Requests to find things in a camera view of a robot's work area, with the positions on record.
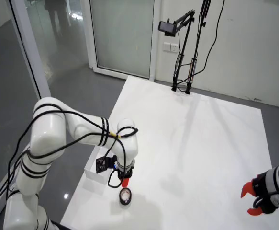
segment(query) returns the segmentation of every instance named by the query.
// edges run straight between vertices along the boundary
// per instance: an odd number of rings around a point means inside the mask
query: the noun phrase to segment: white platform
[[[84,173],[61,224],[75,230],[279,230],[279,210],[253,217],[246,211],[254,197],[240,199],[244,183],[271,168],[259,109],[129,77],[110,121],[126,117],[139,128],[131,204],[121,206],[120,189]],[[118,182],[113,176],[112,184]]]

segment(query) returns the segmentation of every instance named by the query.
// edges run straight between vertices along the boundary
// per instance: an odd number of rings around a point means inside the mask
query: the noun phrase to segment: power outlet
[[[174,53],[178,53],[178,52],[179,52],[179,46],[178,46],[178,44],[173,44],[173,43],[171,43],[170,51],[171,51],[171,52],[174,52]]]
[[[169,51],[170,52],[170,48],[171,48],[171,43],[169,43],[169,42],[164,42],[163,43],[163,50],[164,51]]]

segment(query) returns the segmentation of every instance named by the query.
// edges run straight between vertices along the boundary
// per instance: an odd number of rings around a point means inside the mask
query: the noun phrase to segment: gray floor
[[[0,28],[0,182],[17,138],[32,119],[37,95],[11,22]]]
[[[79,1],[75,0],[71,2],[75,5],[79,3]],[[29,13],[35,12],[35,14],[30,13],[31,22],[36,23],[35,26],[38,26],[37,22],[40,18],[49,17],[48,12],[43,9],[43,1],[39,1],[39,4],[40,5],[36,5],[35,8],[28,9]],[[45,71],[49,78],[52,96],[57,97],[74,109],[84,113],[109,117],[124,85],[124,81],[94,73],[87,66],[87,57],[83,54],[85,53],[85,46],[75,46],[77,40],[70,36],[61,36],[59,40],[55,40],[49,35],[51,32],[49,19],[45,19],[39,23],[42,26],[36,29],[39,31],[35,31],[34,33],[38,41],[44,43],[39,44],[39,49]],[[76,25],[73,27],[75,33],[77,33],[77,35],[82,35],[81,26],[78,22],[75,23]],[[10,33],[10,30],[13,30],[10,23],[0,28],[0,39],[4,38],[2,42],[5,43],[9,41],[17,44],[15,37],[6,36],[8,35],[7,32]],[[13,68],[14,66],[18,66],[18,62],[22,61],[21,53],[17,49],[9,49],[8,52],[4,49],[0,49],[0,53],[0,60],[2,58],[5,58],[7,61],[11,60],[10,63],[7,62],[5,65],[1,64],[0,66],[0,76],[10,76],[10,78],[6,79],[6,82],[0,80],[0,85],[4,82],[4,87],[0,89],[0,112],[2,113],[0,116],[0,123],[6,121],[5,115],[11,112],[12,106],[15,105],[15,101],[19,102],[23,109],[23,113],[19,112],[17,114],[18,117],[30,120],[33,107],[31,104],[34,104],[34,100],[27,96],[27,91],[20,93],[17,89],[10,87],[13,85],[16,76],[26,76],[24,72],[26,68],[24,66],[22,68],[16,68],[17,71],[21,70],[21,73],[16,72],[16,70],[15,72],[11,71],[11,69],[15,69]],[[22,85],[25,90],[32,92],[30,88],[30,86],[32,86],[31,82],[26,81],[26,79],[19,80],[18,84]],[[193,91],[261,109],[271,162],[273,166],[279,164],[279,108],[212,92],[196,89]],[[0,147],[3,149],[10,148],[6,151],[6,156],[10,156],[11,150],[14,149],[15,138],[22,132],[22,126],[15,123],[13,129],[7,129],[6,132],[4,132],[6,137],[3,139],[0,138]],[[40,193],[40,204],[45,207],[52,220],[56,222],[61,220],[79,179],[83,174],[84,166],[92,149],[92,146],[81,144],[74,145],[68,148],[65,154],[53,163],[45,186]],[[4,169],[0,169],[0,173],[3,175],[6,172]],[[63,198],[65,193],[69,194],[69,199],[67,200]],[[2,229],[2,225],[3,214],[0,216],[0,229]]]

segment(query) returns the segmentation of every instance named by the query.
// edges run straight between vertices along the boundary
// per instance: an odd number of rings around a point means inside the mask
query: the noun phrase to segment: door frame
[[[127,79],[127,77],[130,76],[131,74],[121,73],[114,70],[103,69],[101,67],[98,67],[94,33],[89,33],[89,31],[93,31],[90,0],[81,0],[81,7],[83,12],[84,31],[85,31],[86,44],[87,44],[86,47],[88,52],[89,67],[92,68],[93,71],[96,73],[101,73],[101,74],[105,74],[105,75],[109,75],[121,79]],[[161,12],[161,0],[154,0],[150,73],[149,73],[150,81],[155,80],[155,74],[156,74],[156,59],[157,59],[157,49],[158,49],[157,26],[160,20],[160,12]]]

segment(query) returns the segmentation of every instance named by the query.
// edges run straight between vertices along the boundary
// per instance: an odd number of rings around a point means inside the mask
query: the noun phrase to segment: glass door
[[[29,34],[24,34],[27,28],[16,23],[15,17],[19,15],[9,3],[0,0],[0,189],[7,180],[8,163],[18,138],[32,119],[35,103],[50,95],[48,88],[39,87],[46,81],[41,69],[38,70],[38,53],[32,44],[29,49],[24,47],[29,44],[26,40]],[[19,153],[28,141],[29,135],[21,142]],[[5,189],[1,191],[0,213],[6,199]]]
[[[154,81],[160,0],[90,0],[85,9],[93,31],[89,34],[93,70]]]

